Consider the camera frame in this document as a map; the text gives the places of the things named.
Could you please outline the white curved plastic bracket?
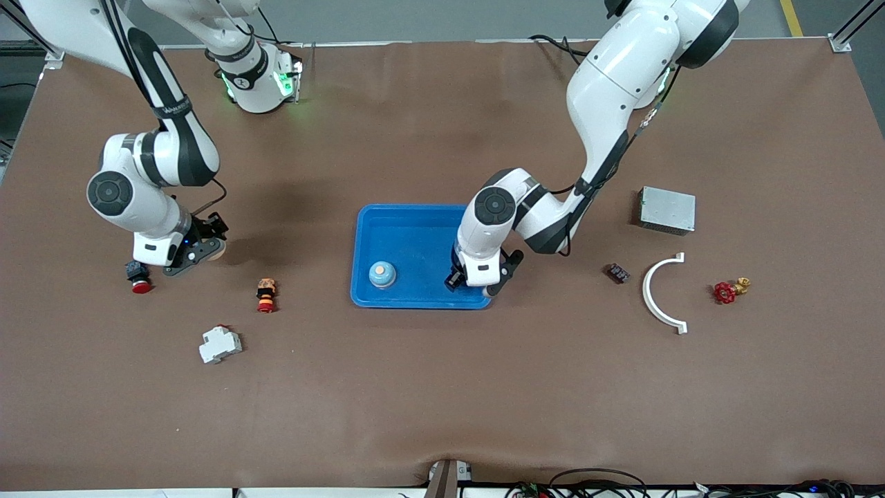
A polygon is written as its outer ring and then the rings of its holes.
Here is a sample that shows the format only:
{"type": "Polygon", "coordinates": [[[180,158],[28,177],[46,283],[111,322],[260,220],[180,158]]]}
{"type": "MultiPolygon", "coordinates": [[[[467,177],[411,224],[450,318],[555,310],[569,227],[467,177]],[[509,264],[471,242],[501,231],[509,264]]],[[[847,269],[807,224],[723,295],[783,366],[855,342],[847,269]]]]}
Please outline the white curved plastic bracket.
{"type": "Polygon", "coordinates": [[[661,259],[656,264],[653,264],[644,274],[644,279],[642,280],[642,299],[644,299],[644,303],[648,312],[650,312],[655,319],[657,319],[661,324],[666,324],[673,328],[674,331],[680,336],[683,336],[688,333],[688,324],[682,320],[675,319],[673,316],[667,315],[660,306],[658,306],[657,302],[655,302],[655,298],[653,296],[652,290],[652,280],[654,275],[657,273],[658,269],[663,268],[664,266],[673,265],[673,264],[683,264],[685,261],[685,252],[677,252],[676,255],[670,257],[668,259],[661,259]]]}

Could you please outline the aluminium frame strut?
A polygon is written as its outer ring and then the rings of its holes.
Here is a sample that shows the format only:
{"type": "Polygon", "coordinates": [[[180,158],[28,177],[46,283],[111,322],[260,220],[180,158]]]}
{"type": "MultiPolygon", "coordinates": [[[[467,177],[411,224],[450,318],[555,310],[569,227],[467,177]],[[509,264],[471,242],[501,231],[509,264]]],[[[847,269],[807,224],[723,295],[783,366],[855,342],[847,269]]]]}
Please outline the aluminium frame strut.
{"type": "Polygon", "coordinates": [[[57,69],[64,52],[39,33],[19,0],[0,0],[0,57],[40,57],[57,69]]]}
{"type": "Polygon", "coordinates": [[[850,53],[853,37],[862,28],[885,9],[885,0],[863,0],[860,7],[850,14],[849,18],[834,33],[828,33],[827,38],[834,53],[850,53]]]}

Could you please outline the blue plastic tray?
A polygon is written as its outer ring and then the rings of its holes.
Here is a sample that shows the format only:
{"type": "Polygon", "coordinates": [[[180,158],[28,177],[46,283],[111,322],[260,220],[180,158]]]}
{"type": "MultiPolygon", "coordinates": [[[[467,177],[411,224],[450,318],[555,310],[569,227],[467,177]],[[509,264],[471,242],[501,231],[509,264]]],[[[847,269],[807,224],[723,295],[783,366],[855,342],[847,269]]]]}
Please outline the blue plastic tray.
{"type": "Polygon", "coordinates": [[[480,288],[449,290],[451,247],[464,205],[370,204],[357,216],[352,259],[352,302],[361,308],[481,310],[491,300],[480,288]],[[368,280],[370,265],[387,261],[396,281],[376,288],[368,280]]]}

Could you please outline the silver metal box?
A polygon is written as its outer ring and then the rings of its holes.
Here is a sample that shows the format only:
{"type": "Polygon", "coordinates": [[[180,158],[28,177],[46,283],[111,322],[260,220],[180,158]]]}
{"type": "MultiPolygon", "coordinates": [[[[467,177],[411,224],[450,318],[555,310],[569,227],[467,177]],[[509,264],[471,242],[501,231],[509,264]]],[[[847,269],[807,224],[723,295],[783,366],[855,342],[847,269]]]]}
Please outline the silver metal box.
{"type": "Polygon", "coordinates": [[[638,225],[670,235],[686,236],[696,229],[696,197],[644,186],[638,194],[638,225]]]}

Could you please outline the red mushroom emergency stop button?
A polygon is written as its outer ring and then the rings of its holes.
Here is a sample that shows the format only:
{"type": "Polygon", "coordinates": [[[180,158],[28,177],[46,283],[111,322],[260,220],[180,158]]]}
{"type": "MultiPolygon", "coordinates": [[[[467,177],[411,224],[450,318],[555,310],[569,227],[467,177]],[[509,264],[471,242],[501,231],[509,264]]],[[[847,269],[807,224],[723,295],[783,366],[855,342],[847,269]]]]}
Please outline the red mushroom emergency stop button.
{"type": "Polygon", "coordinates": [[[126,277],[130,281],[133,293],[146,294],[153,289],[151,271],[141,261],[133,259],[124,267],[124,271],[126,271],[126,277]]]}

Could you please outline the brass valve with red handwheel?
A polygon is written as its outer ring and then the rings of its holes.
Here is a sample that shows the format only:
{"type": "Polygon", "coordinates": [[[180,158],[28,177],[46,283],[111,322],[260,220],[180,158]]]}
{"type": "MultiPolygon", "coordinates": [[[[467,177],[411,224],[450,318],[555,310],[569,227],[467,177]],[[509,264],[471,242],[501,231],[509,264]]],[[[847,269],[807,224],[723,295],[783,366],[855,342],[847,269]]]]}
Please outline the brass valve with red handwheel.
{"type": "Polygon", "coordinates": [[[734,303],[734,300],[736,300],[737,297],[748,293],[751,285],[752,282],[749,278],[739,277],[732,281],[715,284],[712,295],[720,304],[731,304],[734,303]]]}

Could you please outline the white circuit breaker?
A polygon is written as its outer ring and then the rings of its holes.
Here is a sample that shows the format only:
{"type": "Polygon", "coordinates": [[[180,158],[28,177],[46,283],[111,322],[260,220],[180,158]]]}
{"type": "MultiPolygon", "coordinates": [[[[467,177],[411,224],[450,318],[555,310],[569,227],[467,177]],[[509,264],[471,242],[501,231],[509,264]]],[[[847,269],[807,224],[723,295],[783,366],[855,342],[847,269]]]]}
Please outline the white circuit breaker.
{"type": "Polygon", "coordinates": [[[203,332],[202,338],[203,343],[198,350],[205,365],[217,365],[225,357],[243,352],[239,334],[224,324],[218,324],[211,330],[203,332]]]}

